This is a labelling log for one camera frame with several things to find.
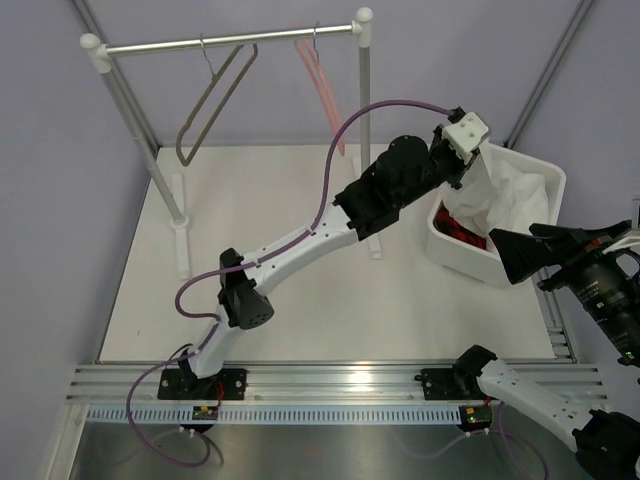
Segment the white metal clothes rack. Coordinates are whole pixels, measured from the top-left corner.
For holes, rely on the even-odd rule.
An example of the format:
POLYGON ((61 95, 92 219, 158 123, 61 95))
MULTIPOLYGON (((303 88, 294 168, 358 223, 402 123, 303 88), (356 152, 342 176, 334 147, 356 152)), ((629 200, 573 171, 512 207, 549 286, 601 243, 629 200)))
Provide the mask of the white metal clothes rack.
POLYGON ((151 180, 156 185, 161 199, 169 212, 171 229, 174 231, 177 275, 181 281, 187 280, 191 274, 188 236, 190 219, 185 213, 183 177, 175 174, 171 177, 172 183, 168 184, 157 166, 156 158, 159 144, 152 139, 151 128, 147 125, 133 93, 128 90, 126 81, 117 68, 115 62, 117 57, 189 49, 199 49, 203 53, 201 41, 204 41, 204 48, 207 52, 209 48, 233 48, 238 45, 251 45, 253 43, 259 45, 265 42, 279 41, 291 41, 294 43, 295 40, 304 38, 313 40, 315 46, 316 39, 319 37, 352 35, 358 38, 360 106, 365 108, 371 104, 370 47, 373 13, 368 7, 359 9, 355 19, 351 23, 344 25, 314 26, 217 37, 201 36, 197 39, 188 40, 110 46, 99 38, 99 28, 94 22, 89 7, 80 1, 77 1, 75 6, 80 13, 80 19, 89 23, 89 31, 80 37, 80 45, 109 88, 116 106, 128 124, 134 140, 138 143, 151 180))

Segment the grey clothes hanger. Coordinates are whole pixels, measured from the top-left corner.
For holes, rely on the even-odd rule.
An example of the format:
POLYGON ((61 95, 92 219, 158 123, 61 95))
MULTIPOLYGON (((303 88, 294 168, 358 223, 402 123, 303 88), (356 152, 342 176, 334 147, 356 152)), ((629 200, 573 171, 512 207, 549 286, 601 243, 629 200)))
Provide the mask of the grey clothes hanger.
POLYGON ((176 134, 175 153, 183 167, 191 165, 259 55, 256 43, 234 46, 226 58, 214 67, 204 48, 204 41, 201 41, 201 49, 209 67, 210 79, 176 134))

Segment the aluminium rail frame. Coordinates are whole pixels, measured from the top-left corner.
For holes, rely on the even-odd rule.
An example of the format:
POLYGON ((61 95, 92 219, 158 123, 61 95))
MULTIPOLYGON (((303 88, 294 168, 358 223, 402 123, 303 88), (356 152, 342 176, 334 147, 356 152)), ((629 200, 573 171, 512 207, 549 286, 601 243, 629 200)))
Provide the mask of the aluminium rail frame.
MULTIPOLYGON (((419 364, 248 364, 242 382, 246 404, 410 404, 423 400, 419 364)), ((608 402, 598 368, 590 364, 512 364, 520 376, 586 403, 608 402)), ((81 365, 65 400, 121 404, 145 365, 81 365)))

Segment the red black plaid shirt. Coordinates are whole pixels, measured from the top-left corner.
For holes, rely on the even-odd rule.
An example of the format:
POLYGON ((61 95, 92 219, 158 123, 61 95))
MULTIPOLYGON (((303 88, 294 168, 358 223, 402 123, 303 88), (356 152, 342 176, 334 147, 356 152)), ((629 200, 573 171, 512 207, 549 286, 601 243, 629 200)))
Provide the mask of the red black plaid shirt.
POLYGON ((449 214, 449 211, 443 204, 439 206, 436 212, 434 227, 440 233, 474 248, 480 250, 487 249, 486 239, 463 227, 449 214))

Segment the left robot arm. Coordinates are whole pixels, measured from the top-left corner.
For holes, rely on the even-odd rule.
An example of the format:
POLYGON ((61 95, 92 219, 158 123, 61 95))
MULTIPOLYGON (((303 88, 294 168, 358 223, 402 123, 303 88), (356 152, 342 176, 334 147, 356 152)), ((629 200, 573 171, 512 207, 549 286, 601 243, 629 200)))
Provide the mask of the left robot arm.
POLYGON ((399 220, 405 207, 447 183, 462 178, 489 136, 471 115, 438 126, 430 143, 400 136, 323 207, 308 226, 245 255, 229 248, 219 256, 221 288, 211 313, 212 328, 178 360, 180 387, 195 399, 208 396, 225 358, 240 334, 270 320, 269 294, 299 270, 323 256, 381 232, 399 220))

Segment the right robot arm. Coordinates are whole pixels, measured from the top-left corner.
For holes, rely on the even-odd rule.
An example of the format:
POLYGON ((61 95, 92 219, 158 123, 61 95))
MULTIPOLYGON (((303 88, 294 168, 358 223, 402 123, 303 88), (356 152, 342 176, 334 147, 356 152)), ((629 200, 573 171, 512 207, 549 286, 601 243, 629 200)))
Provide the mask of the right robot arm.
MULTIPOLYGON (((639 259, 639 230, 630 220, 597 229, 534 223, 528 233, 490 233, 507 279, 519 284, 545 268, 546 293, 568 290, 601 338, 587 342, 571 328, 578 357, 602 363, 603 350, 620 367, 639 365, 639 274, 620 259, 639 259)), ((453 385, 466 397, 498 399, 561 441, 593 479, 639 476, 639 422, 616 411, 589 407, 554 394, 522 376, 492 351, 474 345, 453 364, 453 385)))

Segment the white shirt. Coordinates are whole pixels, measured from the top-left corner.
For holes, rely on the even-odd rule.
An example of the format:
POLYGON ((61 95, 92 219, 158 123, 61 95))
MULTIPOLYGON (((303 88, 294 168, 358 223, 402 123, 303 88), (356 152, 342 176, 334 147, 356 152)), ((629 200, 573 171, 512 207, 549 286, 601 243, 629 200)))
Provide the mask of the white shirt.
POLYGON ((550 219, 544 176, 499 158, 488 143, 464 174, 462 187, 444 187, 442 203, 457 223, 484 238, 495 228, 527 233, 531 224, 550 219))

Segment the red clothes hanger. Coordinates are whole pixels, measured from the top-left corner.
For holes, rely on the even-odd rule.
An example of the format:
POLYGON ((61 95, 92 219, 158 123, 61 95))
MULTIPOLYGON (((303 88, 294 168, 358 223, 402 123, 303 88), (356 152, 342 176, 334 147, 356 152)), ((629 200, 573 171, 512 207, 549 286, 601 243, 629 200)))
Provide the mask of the red clothes hanger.
POLYGON ((297 39, 294 41, 294 48, 316 89, 331 130, 333 134, 336 134, 342 125, 342 118, 333 91, 322 68, 314 41, 307 38, 297 39))

